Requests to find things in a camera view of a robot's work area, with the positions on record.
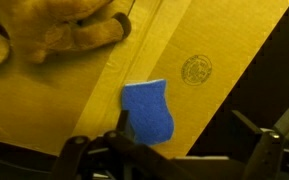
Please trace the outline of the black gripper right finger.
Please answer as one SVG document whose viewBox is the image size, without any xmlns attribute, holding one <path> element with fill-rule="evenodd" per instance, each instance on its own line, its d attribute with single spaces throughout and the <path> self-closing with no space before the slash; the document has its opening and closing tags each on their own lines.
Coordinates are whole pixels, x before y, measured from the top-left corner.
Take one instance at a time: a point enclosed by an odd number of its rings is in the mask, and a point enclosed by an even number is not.
<svg viewBox="0 0 289 180">
<path fill-rule="evenodd" d="M 256 145 L 245 166 L 243 180 L 276 180 L 283 156 L 283 139 L 274 130 L 257 127 L 238 110 L 232 114 L 258 137 Z"/>
</svg>

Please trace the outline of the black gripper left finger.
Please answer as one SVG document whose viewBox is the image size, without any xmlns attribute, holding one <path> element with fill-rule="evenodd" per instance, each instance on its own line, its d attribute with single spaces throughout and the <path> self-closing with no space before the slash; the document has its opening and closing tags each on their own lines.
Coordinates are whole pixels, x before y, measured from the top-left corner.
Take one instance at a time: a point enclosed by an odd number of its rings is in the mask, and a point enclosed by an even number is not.
<svg viewBox="0 0 289 180">
<path fill-rule="evenodd" d="M 93 140 L 69 138 L 52 168 L 52 180 L 144 180 L 127 154 L 135 146 L 131 135 L 129 112 L 122 110 L 115 129 Z"/>
</svg>

